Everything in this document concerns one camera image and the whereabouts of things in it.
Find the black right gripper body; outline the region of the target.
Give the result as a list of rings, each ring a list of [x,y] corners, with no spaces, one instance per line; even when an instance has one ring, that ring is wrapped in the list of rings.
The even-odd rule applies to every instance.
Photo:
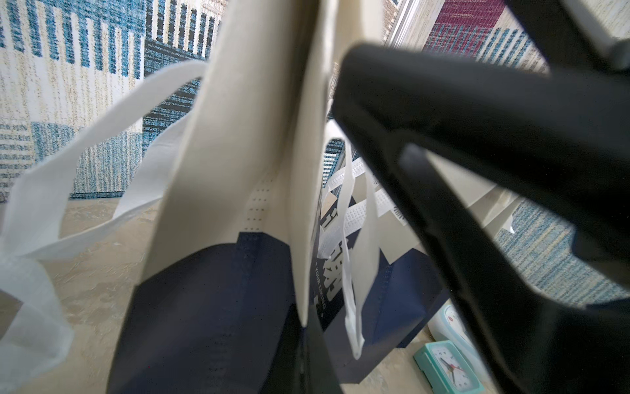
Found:
[[[428,160],[551,210],[573,250],[629,284],[629,42],[580,1],[511,1],[548,76],[372,44],[341,64],[332,113],[418,235],[503,393],[626,393],[629,303],[532,291]]]

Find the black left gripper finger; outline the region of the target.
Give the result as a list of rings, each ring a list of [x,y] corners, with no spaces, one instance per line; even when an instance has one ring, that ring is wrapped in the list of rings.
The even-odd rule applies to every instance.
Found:
[[[308,308],[306,327],[300,323],[296,306],[289,308],[276,354],[260,392],[342,394],[315,306]]]

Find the navy white takeout bag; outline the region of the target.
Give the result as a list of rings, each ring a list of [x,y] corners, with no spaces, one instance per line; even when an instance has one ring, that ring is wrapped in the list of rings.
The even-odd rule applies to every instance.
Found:
[[[319,307],[320,323],[327,329],[346,307],[347,331],[361,336],[360,313],[375,281],[379,265],[375,248],[351,252],[347,236],[358,235],[361,246],[377,242],[377,219],[396,207],[383,189],[377,190],[378,181],[369,172],[362,159],[356,159],[333,174],[326,184],[323,202],[336,200],[322,216],[318,246],[318,259],[323,261],[319,278],[325,292],[315,302]]]
[[[73,329],[45,264],[157,205],[110,393],[262,393],[289,308],[308,325],[323,154],[342,138],[333,65],[382,42],[379,1],[233,1],[206,62],[165,67],[11,189],[1,232],[1,390],[61,364]],[[113,216],[60,237],[80,156],[191,80],[192,110],[146,152]]]
[[[419,239],[380,186],[375,188],[380,260],[377,276],[362,308],[362,355],[355,359],[346,332],[342,293],[341,233],[336,196],[345,173],[339,170],[324,189],[319,244],[326,251],[312,264],[311,294],[341,383],[360,383],[396,347],[403,348],[429,322],[448,298],[435,267]]]

